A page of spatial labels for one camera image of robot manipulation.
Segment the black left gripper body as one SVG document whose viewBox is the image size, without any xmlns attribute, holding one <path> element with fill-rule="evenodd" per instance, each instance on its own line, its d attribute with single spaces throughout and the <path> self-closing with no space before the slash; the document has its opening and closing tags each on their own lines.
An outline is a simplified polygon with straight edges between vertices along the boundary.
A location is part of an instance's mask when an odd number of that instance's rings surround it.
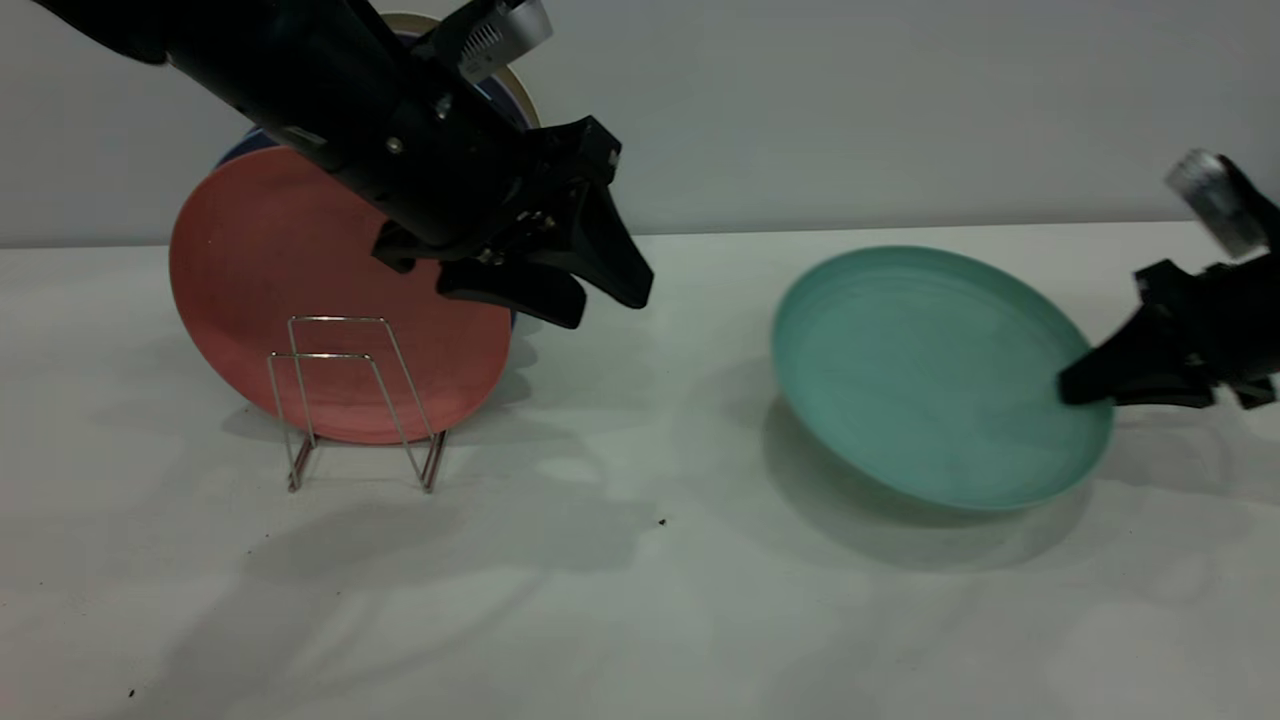
<svg viewBox="0 0 1280 720">
<path fill-rule="evenodd" d="M 387 223 L 372 255 L 401 273 L 419 259 L 558 266 L 570 191 L 576 183 L 609 191 L 620 151 L 593 117 L 509 129 L 494 141 L 445 141 L 434 156 L 413 158 L 376 200 Z"/>
</svg>

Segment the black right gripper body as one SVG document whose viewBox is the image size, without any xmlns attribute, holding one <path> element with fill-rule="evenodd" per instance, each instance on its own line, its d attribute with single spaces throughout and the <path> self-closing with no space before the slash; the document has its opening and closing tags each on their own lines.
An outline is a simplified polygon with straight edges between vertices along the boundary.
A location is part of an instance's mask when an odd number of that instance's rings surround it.
<svg viewBox="0 0 1280 720">
<path fill-rule="evenodd" d="M 1276 258 L 1217 263 L 1196 275 L 1162 260 L 1135 282 L 1142 306 L 1174 325 L 1181 386 L 1224 386 L 1244 410 L 1277 402 Z"/>
</svg>

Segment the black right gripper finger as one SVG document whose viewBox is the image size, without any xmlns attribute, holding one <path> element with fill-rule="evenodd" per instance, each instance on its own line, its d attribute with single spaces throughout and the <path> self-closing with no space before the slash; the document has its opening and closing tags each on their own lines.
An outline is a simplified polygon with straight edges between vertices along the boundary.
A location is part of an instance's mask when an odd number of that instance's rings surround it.
<svg viewBox="0 0 1280 720">
<path fill-rule="evenodd" d="M 1180 386 L 1180 360 L 1172 323 L 1143 305 L 1103 343 L 1059 373 L 1057 393 L 1066 405 L 1108 401 L 1128 386 Z"/>
<path fill-rule="evenodd" d="M 1204 409 L 1216 404 L 1215 391 L 1204 386 L 1128 386 L 1114 395 L 1117 406 L 1171 406 Z"/>
</svg>

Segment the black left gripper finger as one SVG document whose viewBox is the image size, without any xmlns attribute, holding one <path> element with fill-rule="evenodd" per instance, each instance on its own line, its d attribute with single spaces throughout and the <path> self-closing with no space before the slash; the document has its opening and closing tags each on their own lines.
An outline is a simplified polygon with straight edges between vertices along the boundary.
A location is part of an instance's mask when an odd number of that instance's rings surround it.
<svg viewBox="0 0 1280 720">
<path fill-rule="evenodd" d="M 580 327 L 586 306 L 585 290 L 571 273 L 536 263 L 443 261 L 436 292 L 452 300 L 506 307 L 566 329 Z"/>
<path fill-rule="evenodd" d="M 634 242 L 608 188 L 576 183 L 570 191 L 564 218 L 558 266 L 626 307 L 645 307 L 654 272 Z"/>
</svg>

